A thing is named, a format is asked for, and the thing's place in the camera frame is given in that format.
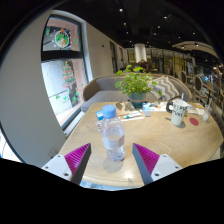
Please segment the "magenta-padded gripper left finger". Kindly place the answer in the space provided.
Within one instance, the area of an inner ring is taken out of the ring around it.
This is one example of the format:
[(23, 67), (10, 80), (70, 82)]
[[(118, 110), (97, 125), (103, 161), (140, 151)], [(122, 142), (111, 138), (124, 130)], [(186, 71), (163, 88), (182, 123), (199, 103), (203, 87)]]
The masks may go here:
[(87, 143), (66, 155), (55, 155), (42, 169), (79, 185), (90, 155), (91, 144)]

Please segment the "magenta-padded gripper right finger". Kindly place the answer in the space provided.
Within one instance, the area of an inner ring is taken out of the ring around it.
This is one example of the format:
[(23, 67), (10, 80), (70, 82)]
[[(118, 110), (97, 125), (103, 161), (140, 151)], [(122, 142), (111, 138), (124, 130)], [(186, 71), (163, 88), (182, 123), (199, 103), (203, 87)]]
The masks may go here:
[(182, 169), (167, 154), (158, 155), (150, 149), (136, 143), (133, 144), (132, 153), (145, 185)]

